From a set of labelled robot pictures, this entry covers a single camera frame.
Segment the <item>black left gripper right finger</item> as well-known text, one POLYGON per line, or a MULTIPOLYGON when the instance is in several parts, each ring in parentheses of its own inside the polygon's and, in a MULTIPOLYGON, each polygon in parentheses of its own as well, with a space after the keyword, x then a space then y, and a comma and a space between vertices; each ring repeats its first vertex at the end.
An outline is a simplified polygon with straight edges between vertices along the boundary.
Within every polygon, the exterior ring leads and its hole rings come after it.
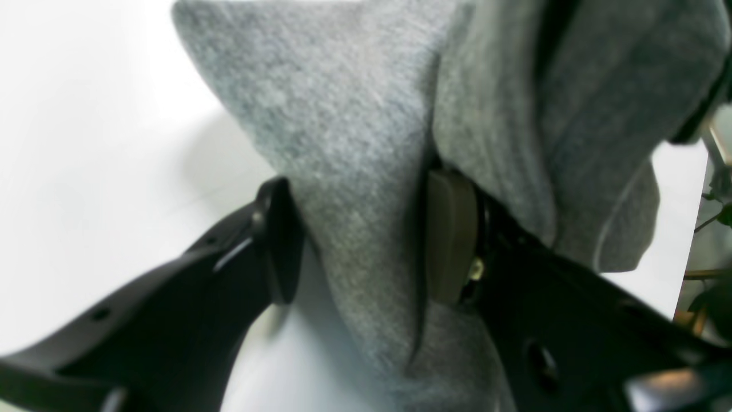
POLYGON ((471 180, 428 174, 429 297, 478 313, 519 411, 729 411, 730 349, 556 255, 471 180))

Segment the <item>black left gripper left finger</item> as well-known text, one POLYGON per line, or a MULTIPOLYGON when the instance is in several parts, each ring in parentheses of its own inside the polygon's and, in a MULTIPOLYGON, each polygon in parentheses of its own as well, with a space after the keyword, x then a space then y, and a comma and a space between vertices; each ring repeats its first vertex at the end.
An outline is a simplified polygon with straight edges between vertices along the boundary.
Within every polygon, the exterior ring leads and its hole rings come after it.
POLYGON ((218 411, 248 330, 293 302, 304 229, 288 180, 175 260, 2 357, 2 400, 28 411, 218 411))

